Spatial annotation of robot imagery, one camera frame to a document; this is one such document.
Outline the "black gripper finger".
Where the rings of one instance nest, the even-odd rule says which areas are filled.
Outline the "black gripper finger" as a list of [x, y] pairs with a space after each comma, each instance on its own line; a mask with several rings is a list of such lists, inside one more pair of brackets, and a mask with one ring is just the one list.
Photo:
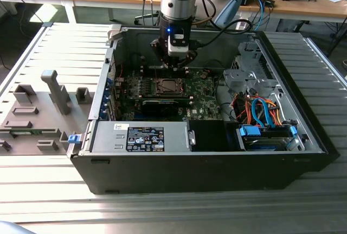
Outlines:
[[178, 60], [176, 61], [177, 68], [183, 68], [193, 62], [197, 57], [196, 50], [189, 50], [185, 53], [180, 53], [178, 55]]
[[176, 57], [169, 56], [167, 43], [164, 39], [154, 39], [150, 43], [150, 46], [155, 56], [164, 65], [164, 67], [171, 69], [176, 68]]

